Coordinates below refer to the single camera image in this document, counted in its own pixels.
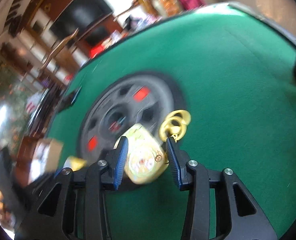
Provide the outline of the black smartphone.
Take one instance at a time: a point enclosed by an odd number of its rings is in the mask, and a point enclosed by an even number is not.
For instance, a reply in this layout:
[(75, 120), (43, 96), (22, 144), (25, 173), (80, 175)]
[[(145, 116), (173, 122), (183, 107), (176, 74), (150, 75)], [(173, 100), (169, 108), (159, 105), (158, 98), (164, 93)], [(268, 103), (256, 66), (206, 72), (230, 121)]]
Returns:
[(60, 113), (61, 111), (64, 111), (70, 107), (76, 102), (77, 97), (79, 96), (79, 93), (81, 92), (82, 87), (78, 87), (77, 89), (73, 90), (68, 95), (64, 96), (58, 106), (57, 106), (57, 112)]

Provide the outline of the floral wall painting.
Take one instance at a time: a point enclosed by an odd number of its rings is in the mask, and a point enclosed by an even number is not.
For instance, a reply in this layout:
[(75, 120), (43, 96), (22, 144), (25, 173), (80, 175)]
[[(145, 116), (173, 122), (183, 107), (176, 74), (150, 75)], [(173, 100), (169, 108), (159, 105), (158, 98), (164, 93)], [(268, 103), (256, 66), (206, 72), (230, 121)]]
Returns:
[(26, 104), (32, 91), (0, 56), (0, 147), (16, 154), (23, 138), (29, 114)]

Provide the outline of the wooden chair near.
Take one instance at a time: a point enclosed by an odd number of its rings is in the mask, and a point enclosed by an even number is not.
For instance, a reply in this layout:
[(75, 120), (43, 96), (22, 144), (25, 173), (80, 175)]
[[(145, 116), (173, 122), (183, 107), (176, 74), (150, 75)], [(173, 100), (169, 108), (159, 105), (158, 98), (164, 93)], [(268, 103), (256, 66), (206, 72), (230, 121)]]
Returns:
[(78, 63), (74, 60), (66, 45), (77, 37), (79, 29), (77, 28), (72, 34), (65, 37), (48, 55), (41, 68), (38, 69), (38, 74), (41, 76), (47, 73), (52, 79), (56, 78), (55, 73), (48, 69), (48, 64), (55, 60), (60, 68), (63, 68), (68, 74), (75, 74), (79, 70)]

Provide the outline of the black television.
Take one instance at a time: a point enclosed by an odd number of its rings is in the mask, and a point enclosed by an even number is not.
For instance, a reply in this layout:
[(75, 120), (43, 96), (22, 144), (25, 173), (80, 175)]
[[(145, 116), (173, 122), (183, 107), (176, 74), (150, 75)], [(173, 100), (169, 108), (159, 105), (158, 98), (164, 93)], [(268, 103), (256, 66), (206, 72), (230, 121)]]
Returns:
[(73, 0), (53, 22), (50, 31), (59, 39), (73, 34), (76, 30), (77, 37), (81, 37), (96, 22), (112, 12), (105, 0)]

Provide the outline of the yellow round tin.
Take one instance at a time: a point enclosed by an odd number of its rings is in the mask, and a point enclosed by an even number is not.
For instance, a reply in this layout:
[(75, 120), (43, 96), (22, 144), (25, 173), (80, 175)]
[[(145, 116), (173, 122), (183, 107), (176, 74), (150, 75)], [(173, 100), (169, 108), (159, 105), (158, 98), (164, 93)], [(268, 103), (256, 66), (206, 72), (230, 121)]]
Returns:
[(87, 161), (85, 159), (74, 156), (69, 156), (63, 165), (64, 168), (70, 168), (72, 171), (78, 171), (85, 166), (87, 166)]

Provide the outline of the cream cartoon case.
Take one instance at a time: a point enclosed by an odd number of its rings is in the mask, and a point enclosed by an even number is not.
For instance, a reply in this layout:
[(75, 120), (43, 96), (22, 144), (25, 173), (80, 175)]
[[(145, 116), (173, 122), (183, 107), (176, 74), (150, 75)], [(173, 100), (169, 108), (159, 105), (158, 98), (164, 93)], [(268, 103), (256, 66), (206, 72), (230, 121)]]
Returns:
[(167, 155), (142, 124), (134, 124), (122, 136), (128, 139), (124, 172), (132, 183), (148, 184), (165, 172), (168, 168)]

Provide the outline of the round mahjong table centre panel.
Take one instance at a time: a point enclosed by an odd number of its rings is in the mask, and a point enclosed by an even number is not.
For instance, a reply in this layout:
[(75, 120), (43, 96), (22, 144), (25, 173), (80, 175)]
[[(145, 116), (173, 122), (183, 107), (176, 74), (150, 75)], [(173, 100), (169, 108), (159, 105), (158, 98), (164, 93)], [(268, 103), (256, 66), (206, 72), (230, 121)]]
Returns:
[(177, 109), (186, 109), (186, 100), (173, 77), (156, 71), (128, 74), (109, 85), (89, 108), (77, 137), (77, 156), (96, 162), (137, 123), (162, 145), (160, 125)]

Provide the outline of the pile of clothes bags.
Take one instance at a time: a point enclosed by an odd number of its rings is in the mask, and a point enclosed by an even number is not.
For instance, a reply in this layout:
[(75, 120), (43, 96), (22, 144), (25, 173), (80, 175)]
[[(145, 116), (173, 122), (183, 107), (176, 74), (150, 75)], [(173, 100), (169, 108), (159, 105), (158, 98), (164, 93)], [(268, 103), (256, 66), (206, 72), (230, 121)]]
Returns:
[(160, 17), (154, 17), (152, 15), (147, 15), (145, 17), (134, 17), (130, 15), (125, 19), (124, 31), (129, 34), (135, 33), (159, 20), (161, 20)]

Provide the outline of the cardboard tray box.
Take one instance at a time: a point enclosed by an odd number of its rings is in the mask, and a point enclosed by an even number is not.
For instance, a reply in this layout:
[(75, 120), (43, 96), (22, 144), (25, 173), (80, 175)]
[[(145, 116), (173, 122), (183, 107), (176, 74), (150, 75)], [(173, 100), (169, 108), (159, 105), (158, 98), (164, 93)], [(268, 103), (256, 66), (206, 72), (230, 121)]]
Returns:
[(56, 139), (46, 138), (37, 142), (30, 164), (29, 184), (44, 173), (56, 171), (62, 149), (63, 143)]

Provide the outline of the white red plastic bag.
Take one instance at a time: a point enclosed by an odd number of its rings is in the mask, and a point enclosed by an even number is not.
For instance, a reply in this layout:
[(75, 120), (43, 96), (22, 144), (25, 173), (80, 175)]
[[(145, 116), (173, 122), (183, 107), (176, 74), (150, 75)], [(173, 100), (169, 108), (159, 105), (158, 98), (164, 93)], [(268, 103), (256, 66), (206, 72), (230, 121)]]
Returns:
[(28, 114), (34, 113), (38, 104), (41, 101), (42, 95), (43, 94), (41, 92), (38, 92), (28, 98), (26, 108), (25, 108)]

